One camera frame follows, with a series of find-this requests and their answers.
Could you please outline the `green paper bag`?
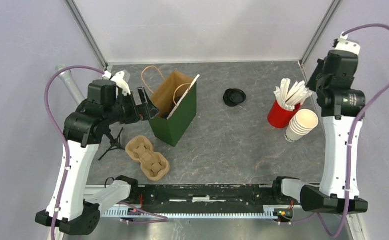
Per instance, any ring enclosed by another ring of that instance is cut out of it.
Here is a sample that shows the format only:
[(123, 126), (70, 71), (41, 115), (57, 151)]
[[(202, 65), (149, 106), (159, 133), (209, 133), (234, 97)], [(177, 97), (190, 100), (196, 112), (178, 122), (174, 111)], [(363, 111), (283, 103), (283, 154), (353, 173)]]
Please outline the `green paper bag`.
[[(150, 68), (156, 69), (163, 79), (162, 83), (155, 91), (150, 88), (144, 78), (145, 71)], [(176, 92), (176, 97), (174, 97), (174, 92), (183, 84), (191, 84), (194, 78), (176, 70), (165, 78), (156, 66), (148, 66), (141, 72), (143, 83), (152, 93), (150, 100), (159, 109), (158, 116), (149, 120), (151, 129), (155, 137), (172, 147), (176, 147), (197, 115), (197, 83), (181, 102), (172, 117), (167, 119), (170, 112), (175, 107), (174, 99), (179, 101), (189, 85), (182, 86)]]

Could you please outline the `white straw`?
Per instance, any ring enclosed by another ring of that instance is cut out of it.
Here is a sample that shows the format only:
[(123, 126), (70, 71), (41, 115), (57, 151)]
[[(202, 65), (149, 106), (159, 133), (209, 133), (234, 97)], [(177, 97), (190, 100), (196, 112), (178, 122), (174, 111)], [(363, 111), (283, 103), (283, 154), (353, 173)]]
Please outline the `white straw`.
[[(166, 118), (167, 120), (169, 120), (174, 112), (177, 110), (177, 108), (180, 106), (180, 104), (182, 103), (182, 101), (184, 100), (184, 98), (189, 94), (189, 92), (192, 90), (192, 88), (194, 87), (194, 85), (197, 83), (198, 79), (199, 79), (200, 75), (198, 74), (192, 81), (192, 83), (184, 83), (182, 85), (180, 85), (175, 91), (174, 91), (174, 94), (173, 94), (173, 103), (175, 104), (174, 108), (172, 109), (172, 111), (170, 112), (170, 114), (168, 115), (168, 117)], [(176, 97), (176, 93), (177, 91), (183, 87), (183, 86), (189, 86), (186, 91), (184, 92), (184, 94), (180, 97), (179, 101), (176, 101), (175, 97)]]

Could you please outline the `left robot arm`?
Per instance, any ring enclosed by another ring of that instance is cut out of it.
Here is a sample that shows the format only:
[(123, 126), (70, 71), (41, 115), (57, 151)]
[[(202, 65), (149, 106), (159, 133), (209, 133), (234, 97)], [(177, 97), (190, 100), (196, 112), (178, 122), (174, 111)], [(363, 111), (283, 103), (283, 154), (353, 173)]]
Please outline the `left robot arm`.
[(114, 182), (89, 198), (84, 197), (92, 162), (104, 136), (110, 140), (111, 125), (134, 124), (153, 119), (159, 109), (145, 88), (137, 89), (140, 104), (125, 81), (94, 80), (87, 98), (64, 122), (59, 131), (63, 140), (61, 169), (54, 195), (35, 221), (70, 236), (90, 235), (101, 215), (121, 201), (135, 203), (140, 197), (137, 181), (119, 176)]

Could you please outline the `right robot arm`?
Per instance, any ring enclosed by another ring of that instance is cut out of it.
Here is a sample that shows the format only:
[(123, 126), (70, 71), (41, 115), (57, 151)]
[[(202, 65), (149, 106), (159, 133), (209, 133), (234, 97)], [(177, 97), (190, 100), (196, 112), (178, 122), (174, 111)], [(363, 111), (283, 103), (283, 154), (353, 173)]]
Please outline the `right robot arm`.
[(369, 203), (360, 198), (357, 174), (357, 149), (363, 125), (361, 110), (366, 96), (352, 89), (359, 55), (345, 50), (330, 50), (317, 67), (307, 87), (317, 94), (325, 130), (324, 172), (319, 186), (298, 178), (279, 176), (274, 180), (271, 198), (284, 204), (290, 198), (305, 212), (341, 215), (368, 211)]

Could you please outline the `brown cardboard cup carrier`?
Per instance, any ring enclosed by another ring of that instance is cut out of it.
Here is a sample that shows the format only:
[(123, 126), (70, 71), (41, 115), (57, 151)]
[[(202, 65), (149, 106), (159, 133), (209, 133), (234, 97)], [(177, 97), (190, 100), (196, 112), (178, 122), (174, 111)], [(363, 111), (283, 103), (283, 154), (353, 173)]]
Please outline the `brown cardboard cup carrier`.
[(151, 141), (143, 135), (130, 140), (125, 151), (133, 161), (140, 163), (140, 169), (151, 181), (159, 181), (170, 170), (168, 160), (156, 152)]

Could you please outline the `stack of white paper cups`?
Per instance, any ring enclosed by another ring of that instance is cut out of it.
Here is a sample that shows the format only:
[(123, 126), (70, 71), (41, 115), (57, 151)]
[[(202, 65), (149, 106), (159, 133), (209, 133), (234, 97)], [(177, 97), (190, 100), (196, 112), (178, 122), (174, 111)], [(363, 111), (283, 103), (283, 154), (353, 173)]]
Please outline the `stack of white paper cups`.
[(309, 134), (318, 124), (319, 118), (314, 111), (301, 109), (290, 120), (284, 137), (288, 142), (294, 143)]

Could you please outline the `red plastic cup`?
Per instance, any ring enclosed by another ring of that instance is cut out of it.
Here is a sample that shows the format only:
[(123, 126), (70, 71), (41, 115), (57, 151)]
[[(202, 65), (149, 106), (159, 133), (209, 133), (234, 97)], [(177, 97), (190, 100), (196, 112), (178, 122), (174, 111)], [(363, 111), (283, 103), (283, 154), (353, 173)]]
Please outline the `red plastic cup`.
[(294, 111), (288, 111), (280, 107), (277, 100), (275, 100), (270, 112), (268, 113), (267, 120), (269, 124), (275, 128), (286, 128), (289, 125), (291, 119), (300, 110), (301, 106), (302, 105), (299, 103), (295, 106)]

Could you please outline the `stack of black lids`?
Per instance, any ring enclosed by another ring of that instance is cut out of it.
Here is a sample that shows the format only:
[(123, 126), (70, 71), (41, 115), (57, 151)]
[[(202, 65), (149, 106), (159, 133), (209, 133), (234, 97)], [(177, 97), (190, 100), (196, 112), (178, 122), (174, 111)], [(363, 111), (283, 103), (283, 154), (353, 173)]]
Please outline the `stack of black lids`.
[(229, 88), (224, 92), (223, 101), (228, 107), (236, 107), (247, 99), (244, 91), (238, 88)]

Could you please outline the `silver microphone on stand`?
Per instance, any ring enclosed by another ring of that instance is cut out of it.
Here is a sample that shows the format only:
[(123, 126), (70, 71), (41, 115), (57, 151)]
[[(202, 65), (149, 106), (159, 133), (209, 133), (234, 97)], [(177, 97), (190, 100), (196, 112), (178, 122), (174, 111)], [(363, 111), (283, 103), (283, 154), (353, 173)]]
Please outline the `silver microphone on stand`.
[(118, 103), (119, 94), (123, 94), (114, 81), (108, 79), (94, 80), (88, 85), (87, 98), (73, 80), (71, 70), (60, 64), (56, 67), (59, 78), (68, 84), (68, 90), (79, 102), (75, 112), (64, 123), (63, 135), (68, 143), (75, 143), (80, 148), (99, 145), (104, 136), (110, 141), (106, 152), (121, 150), (121, 136), (114, 137), (110, 126), (119, 123), (123, 110)]

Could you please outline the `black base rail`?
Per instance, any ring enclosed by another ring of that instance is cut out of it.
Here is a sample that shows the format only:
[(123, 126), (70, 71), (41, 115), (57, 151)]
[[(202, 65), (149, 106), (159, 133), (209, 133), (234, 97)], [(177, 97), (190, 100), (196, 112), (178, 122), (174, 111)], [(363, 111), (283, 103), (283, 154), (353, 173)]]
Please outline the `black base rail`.
[(259, 214), (264, 206), (298, 205), (270, 184), (146, 184), (124, 202), (155, 214)]

